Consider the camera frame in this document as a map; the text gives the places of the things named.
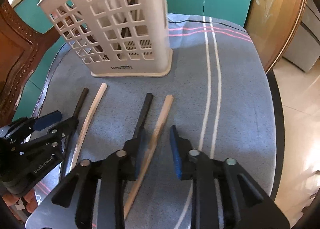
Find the metal screw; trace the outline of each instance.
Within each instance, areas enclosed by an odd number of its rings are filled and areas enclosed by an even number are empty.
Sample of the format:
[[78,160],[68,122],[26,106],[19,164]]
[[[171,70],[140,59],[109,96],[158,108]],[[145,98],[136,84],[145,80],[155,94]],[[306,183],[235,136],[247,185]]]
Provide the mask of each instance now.
[[227,164],[230,165],[230,166],[233,166],[233,165],[236,165],[237,164],[237,161],[235,159],[232,159],[232,158],[229,158],[227,159]]
[[190,156],[198,156],[200,154],[200,152],[198,151],[198,150],[195,150],[195,149],[193,149],[193,150],[191,150],[191,151],[189,151],[189,155]]
[[80,165],[81,165],[82,167],[87,167],[90,163],[91,163],[90,160],[85,159],[85,160],[82,160],[82,161],[80,162]]
[[120,150],[120,151],[117,151],[116,154],[117,154],[118,157],[124,157],[124,156],[127,155],[127,152],[124,151],[124,150]]

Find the basket base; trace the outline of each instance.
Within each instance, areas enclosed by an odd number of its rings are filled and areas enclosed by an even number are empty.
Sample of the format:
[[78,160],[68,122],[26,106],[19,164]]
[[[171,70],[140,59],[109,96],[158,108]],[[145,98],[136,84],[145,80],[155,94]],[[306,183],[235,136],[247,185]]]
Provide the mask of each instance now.
[[169,64],[165,71],[160,73],[148,73],[148,72],[132,72],[132,73],[101,73],[95,74],[91,72],[93,77],[163,77],[167,75],[171,70],[172,64],[172,49],[169,50]]

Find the light wooden stick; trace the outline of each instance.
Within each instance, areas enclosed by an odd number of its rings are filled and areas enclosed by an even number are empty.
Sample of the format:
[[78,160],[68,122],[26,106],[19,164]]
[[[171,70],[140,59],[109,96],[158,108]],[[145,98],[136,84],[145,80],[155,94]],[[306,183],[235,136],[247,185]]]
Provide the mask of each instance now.
[[81,147],[82,147],[84,138],[85,138],[85,136],[87,134],[87,131],[88,131],[89,125],[91,123],[92,117],[93,117],[93,115],[94,115],[94,113],[95,113],[95,111],[96,111],[96,109],[98,107],[98,104],[99,104],[99,102],[100,102],[100,100],[101,100],[101,98],[103,96],[103,93],[105,92],[106,89],[107,89],[107,84],[102,83],[100,88],[99,88],[99,90],[98,90],[98,93],[97,93],[96,97],[94,98],[93,103],[92,103],[92,105],[91,105],[91,107],[89,109],[87,117],[84,120],[82,129],[81,129],[78,141],[77,141],[77,145],[76,145],[76,148],[75,148],[75,152],[73,153],[73,157],[72,157],[72,161],[71,161],[71,166],[70,166],[69,172],[77,164],[77,161],[78,161],[78,158],[79,158],[79,155],[80,155],[80,151],[81,151]]
[[162,132],[162,129],[165,125],[165,122],[167,121],[167,117],[168,117],[172,102],[173,102],[173,96],[167,95],[164,100],[164,104],[162,106],[159,118],[157,120],[156,127],[155,127],[153,134],[152,134],[152,137],[150,139],[150,142],[148,145],[148,150],[146,151],[146,153],[144,155],[138,179],[133,183],[132,189],[129,192],[128,199],[124,205],[124,219],[127,218],[127,215],[130,211],[130,208],[134,202],[134,199],[136,198],[136,196],[138,194],[138,191],[140,189],[143,178],[148,170],[148,167],[149,167],[150,162],[153,157],[153,153],[155,152],[156,147],[157,147],[158,139],[161,135],[161,132]]

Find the plastic basket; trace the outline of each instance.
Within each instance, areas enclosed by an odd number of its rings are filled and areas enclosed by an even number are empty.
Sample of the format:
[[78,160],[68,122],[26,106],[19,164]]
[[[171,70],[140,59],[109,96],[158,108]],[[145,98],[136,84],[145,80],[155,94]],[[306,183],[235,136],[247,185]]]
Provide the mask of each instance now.
[[38,4],[93,76],[166,75],[166,0],[41,0]]

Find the teal wall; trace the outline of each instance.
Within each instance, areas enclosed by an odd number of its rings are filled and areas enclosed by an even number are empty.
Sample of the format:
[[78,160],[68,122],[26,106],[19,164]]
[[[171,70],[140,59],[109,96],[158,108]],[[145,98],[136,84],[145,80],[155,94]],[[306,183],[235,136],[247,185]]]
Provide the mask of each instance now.
[[[187,15],[205,15],[244,25],[250,0],[167,0],[168,11]],[[35,30],[45,33],[52,27],[46,15],[37,6],[39,0],[23,0],[15,11],[21,19]],[[44,85],[49,67],[64,44],[60,38],[43,56],[39,66],[29,78],[18,105],[14,119],[30,116]]]

